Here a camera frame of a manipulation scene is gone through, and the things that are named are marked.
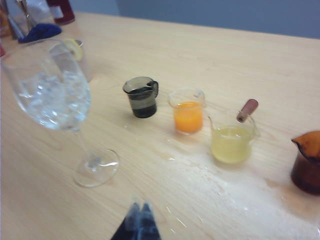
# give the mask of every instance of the glass base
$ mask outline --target glass base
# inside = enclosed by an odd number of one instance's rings
[[[119,157],[110,149],[97,149],[90,157],[83,157],[78,164],[73,179],[81,187],[92,188],[104,184],[115,175],[119,167]]]
[[[197,133],[201,128],[199,128],[198,130],[195,130],[195,131],[191,131],[191,132],[188,132],[188,131],[181,131],[179,129],[175,129],[177,133],[179,134],[183,134],[183,135],[191,135],[191,134],[195,134]]]

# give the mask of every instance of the dark object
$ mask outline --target dark object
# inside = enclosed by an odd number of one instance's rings
[[[148,203],[134,203],[111,240],[161,240]]]
[[[39,23],[31,29],[28,35],[24,38],[19,37],[19,43],[33,42],[39,39],[48,39],[62,32],[57,25],[50,23]]]
[[[69,0],[46,0],[56,24],[65,25],[75,20]]]
[[[134,116],[145,119],[156,113],[159,91],[157,81],[147,76],[138,76],[127,81],[122,89],[128,95]]]
[[[320,131],[308,132],[292,139],[298,155],[291,172],[291,179],[301,190],[320,195]]]

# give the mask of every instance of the lemon juice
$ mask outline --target lemon juice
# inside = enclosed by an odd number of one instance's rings
[[[212,130],[211,150],[216,159],[228,164],[240,163],[251,154],[253,133],[240,126]]]

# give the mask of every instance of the orange juice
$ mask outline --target orange juice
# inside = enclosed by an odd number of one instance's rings
[[[202,128],[202,105],[195,101],[184,101],[173,113],[175,128],[183,133],[194,133]]]

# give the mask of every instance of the lemon slice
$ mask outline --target lemon slice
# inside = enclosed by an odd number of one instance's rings
[[[63,43],[71,51],[71,53],[74,56],[74,59],[76,61],[80,61],[84,57],[84,51],[79,46],[79,44],[76,42],[76,40],[74,40],[72,38],[65,38],[65,39],[63,39]]]

